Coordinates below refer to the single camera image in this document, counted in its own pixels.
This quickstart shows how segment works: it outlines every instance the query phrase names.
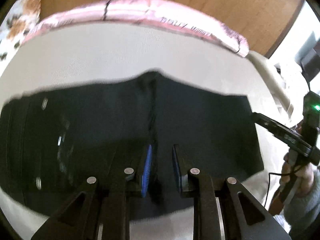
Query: person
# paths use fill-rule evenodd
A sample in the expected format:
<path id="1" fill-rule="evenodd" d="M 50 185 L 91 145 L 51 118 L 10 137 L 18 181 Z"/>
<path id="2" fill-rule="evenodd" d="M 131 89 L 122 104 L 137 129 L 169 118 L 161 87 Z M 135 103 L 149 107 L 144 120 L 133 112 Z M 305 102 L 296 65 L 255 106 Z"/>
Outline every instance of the person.
<path id="1" fill-rule="evenodd" d="M 287 162 L 288 156 L 284 157 L 282 173 L 289 173 L 291 166 Z M 293 240 L 307 240 L 319 230 L 320 213 L 320 172 L 314 170 L 309 163 L 295 174 L 301 177 L 301 184 L 289 204 L 284 206 L 283 214 L 285 220 L 290 224 L 289 235 Z M 280 184 L 284 185 L 290 181 L 290 176 L 282 176 Z"/>

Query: gray sleeve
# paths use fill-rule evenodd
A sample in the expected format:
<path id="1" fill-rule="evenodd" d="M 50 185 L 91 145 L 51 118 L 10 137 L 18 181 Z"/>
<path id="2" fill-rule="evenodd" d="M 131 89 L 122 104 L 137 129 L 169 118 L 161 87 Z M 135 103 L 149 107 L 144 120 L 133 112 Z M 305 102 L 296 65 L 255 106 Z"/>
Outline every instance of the gray sleeve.
<path id="1" fill-rule="evenodd" d="M 314 185 L 310 193 L 303 197 L 294 197 L 284 207 L 284 217 L 291 225 L 290 235 L 294 236 L 311 225 L 320 212 L 320 172 L 314 171 Z"/>

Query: black garment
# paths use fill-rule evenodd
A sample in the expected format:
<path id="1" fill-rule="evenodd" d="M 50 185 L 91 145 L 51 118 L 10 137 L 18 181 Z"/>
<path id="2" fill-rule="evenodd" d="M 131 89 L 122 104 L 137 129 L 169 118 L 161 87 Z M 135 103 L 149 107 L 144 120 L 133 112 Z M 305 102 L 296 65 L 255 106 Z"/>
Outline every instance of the black garment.
<path id="1" fill-rule="evenodd" d="M 245 96 L 211 93 L 157 72 L 15 99 L 1 112 L 0 186 L 20 203 L 50 215 L 86 178 L 107 184 L 113 153 L 139 152 L 152 143 L 149 194 L 131 198 L 131 219 L 174 212 L 193 201 L 176 191 L 173 144 L 213 177 L 243 181 L 263 170 L 250 114 Z"/>

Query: wire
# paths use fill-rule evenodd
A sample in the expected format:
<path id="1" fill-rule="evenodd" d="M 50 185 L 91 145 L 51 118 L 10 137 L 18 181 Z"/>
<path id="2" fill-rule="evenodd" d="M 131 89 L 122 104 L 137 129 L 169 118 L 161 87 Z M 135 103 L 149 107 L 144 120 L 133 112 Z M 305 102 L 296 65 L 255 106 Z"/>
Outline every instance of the wire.
<path id="1" fill-rule="evenodd" d="M 269 195 L 269 190 L 270 190 L 270 180 L 271 180 L 271 177 L 270 175 L 276 175 L 276 176 L 281 176 L 281 177 L 284 177 L 284 176 L 290 176 L 292 174 L 295 174 L 296 172 L 300 171 L 302 168 L 304 168 L 304 166 L 301 166 L 300 168 L 296 169 L 296 170 L 293 170 L 291 171 L 290 173 L 275 173 L 275 172 L 269 172 L 268 173 L 268 189 L 267 189 L 267 196 L 266 196 L 266 201 L 264 203 L 264 208 L 266 207 L 266 204 L 267 204 L 267 199 L 268 199 L 268 195 Z"/>

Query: person's arm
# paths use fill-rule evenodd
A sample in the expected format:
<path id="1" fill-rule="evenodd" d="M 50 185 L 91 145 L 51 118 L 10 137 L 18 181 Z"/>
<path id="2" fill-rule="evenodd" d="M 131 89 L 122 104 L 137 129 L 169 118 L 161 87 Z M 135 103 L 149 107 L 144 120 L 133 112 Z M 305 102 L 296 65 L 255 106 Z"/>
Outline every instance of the person's arm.
<path id="1" fill-rule="evenodd" d="M 286 162 L 282 173 L 289 173 L 291 167 Z M 320 212 L 320 172 L 313 171 L 311 164 L 296 172 L 301 177 L 301 185 L 291 202 L 284 207 L 284 218 L 291 225 L 290 235 L 295 236 L 307 229 Z M 289 176 L 281 178 L 284 184 Z"/>

